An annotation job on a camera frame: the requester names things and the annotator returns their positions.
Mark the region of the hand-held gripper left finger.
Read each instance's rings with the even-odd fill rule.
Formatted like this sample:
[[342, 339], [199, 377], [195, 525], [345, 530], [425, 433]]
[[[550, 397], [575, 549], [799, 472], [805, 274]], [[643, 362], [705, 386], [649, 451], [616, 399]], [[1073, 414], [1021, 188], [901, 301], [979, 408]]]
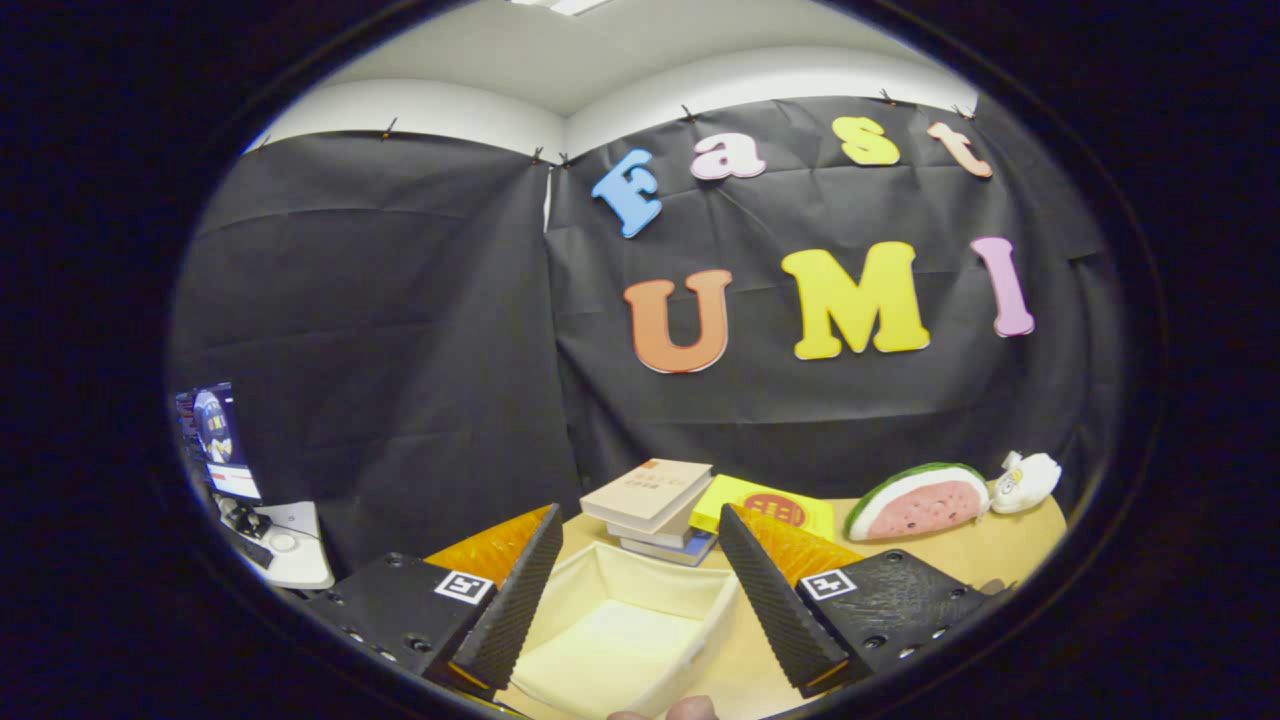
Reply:
[[490, 701], [509, 684], [562, 527], [549, 503], [426, 559], [384, 553], [303, 606], [366, 655]]

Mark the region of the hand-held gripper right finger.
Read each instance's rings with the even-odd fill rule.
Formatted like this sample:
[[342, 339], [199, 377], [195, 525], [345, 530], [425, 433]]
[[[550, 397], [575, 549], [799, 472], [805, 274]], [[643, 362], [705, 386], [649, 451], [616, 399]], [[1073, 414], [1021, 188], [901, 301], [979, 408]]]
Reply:
[[733, 503], [719, 511], [719, 544], [805, 698], [900, 665], [1010, 592], [977, 589], [905, 550], [864, 559]]

